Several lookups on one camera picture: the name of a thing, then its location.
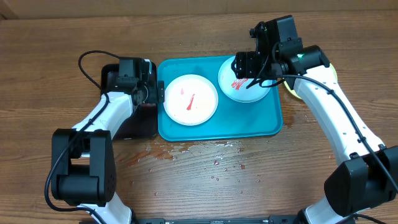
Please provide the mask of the light blue plastic plate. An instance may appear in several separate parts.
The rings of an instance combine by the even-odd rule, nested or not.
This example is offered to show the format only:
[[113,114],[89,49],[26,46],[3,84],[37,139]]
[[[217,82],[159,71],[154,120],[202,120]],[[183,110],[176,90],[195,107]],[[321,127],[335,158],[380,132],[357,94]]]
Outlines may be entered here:
[[236,78],[231,66],[235,60],[235,56],[227,59],[220,67],[218,72],[218,84],[227,100],[237,103],[253,103],[263,99],[270,91],[274,82],[266,80],[261,87],[255,84],[249,88],[247,86],[254,80],[253,78]]

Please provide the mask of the white plastic plate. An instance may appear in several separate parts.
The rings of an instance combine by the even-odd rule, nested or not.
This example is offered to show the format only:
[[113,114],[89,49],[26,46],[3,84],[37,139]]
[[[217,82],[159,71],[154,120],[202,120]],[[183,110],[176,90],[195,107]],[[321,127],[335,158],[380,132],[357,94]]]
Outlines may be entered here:
[[218,92],[207,78],[182,75],[165,89],[165,112],[176,123],[196,126],[208,121],[218,107]]

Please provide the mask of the yellow-green plastic plate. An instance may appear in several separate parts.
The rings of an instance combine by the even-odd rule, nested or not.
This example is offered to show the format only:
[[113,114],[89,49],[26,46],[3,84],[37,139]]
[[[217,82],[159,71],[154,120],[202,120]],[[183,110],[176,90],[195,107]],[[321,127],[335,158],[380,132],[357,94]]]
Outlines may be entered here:
[[[338,80],[337,72],[336,72],[334,66],[333,66],[332,64],[330,64],[330,67],[331,67],[331,69],[333,70],[333,74],[334,74],[335,79]],[[291,90],[291,89],[290,89],[290,87],[289,87],[289,85],[287,84],[287,82],[284,82],[284,86],[285,86],[285,88],[287,89],[287,91],[288,91],[291,95],[293,95],[294,97],[296,97],[296,98],[299,99],[299,100],[302,100],[301,97],[299,97],[298,94],[296,94],[295,90]]]

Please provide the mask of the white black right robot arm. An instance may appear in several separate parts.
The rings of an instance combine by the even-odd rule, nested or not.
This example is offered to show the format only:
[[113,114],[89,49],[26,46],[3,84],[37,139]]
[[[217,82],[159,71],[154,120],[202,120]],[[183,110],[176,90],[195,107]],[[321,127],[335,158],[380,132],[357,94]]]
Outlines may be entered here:
[[386,147],[359,117],[317,45],[277,43],[238,52],[237,78],[285,81],[310,108],[328,138],[338,168],[324,183],[324,197],[299,211],[296,223],[344,223],[397,195],[397,147]]

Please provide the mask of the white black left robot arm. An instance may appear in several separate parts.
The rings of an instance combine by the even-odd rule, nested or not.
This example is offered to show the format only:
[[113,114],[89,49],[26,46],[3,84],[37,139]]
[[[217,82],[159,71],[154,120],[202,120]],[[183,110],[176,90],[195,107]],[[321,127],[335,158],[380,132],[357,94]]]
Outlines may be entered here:
[[52,136],[51,169],[45,181],[47,205],[57,212],[86,212],[96,223],[135,223],[134,212],[116,193],[113,137],[144,104],[164,102],[163,81],[121,81],[102,90],[91,113]]

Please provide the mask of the black rectangular tray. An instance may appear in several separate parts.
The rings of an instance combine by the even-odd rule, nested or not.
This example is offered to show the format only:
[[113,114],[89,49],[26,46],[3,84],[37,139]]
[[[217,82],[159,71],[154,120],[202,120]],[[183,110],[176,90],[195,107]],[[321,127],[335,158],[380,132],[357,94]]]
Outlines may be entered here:
[[[119,64],[107,64],[101,69],[101,89],[107,90],[119,74]],[[144,104],[120,126],[114,140],[151,138],[157,134],[157,105]]]

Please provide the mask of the teal plastic serving tray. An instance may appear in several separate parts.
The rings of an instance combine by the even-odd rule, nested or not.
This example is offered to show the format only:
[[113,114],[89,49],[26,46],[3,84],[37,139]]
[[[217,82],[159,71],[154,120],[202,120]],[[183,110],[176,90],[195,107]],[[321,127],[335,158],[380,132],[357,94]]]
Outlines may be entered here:
[[277,134],[283,125],[278,88],[253,103],[239,103],[227,97],[218,84],[218,72],[231,55],[213,57],[174,58],[163,61],[157,78],[168,86],[182,75],[200,75],[214,84],[218,93],[215,114],[206,122],[185,126],[173,121],[163,106],[158,107],[158,131],[168,141],[247,138]]

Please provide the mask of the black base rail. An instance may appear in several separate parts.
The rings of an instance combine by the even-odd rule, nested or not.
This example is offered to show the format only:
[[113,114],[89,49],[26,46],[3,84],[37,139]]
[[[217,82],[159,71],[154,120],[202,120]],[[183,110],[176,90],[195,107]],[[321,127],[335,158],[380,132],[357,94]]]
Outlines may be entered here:
[[179,219],[135,218],[133,224],[304,224],[305,221],[296,215],[271,215],[266,218],[208,218]]

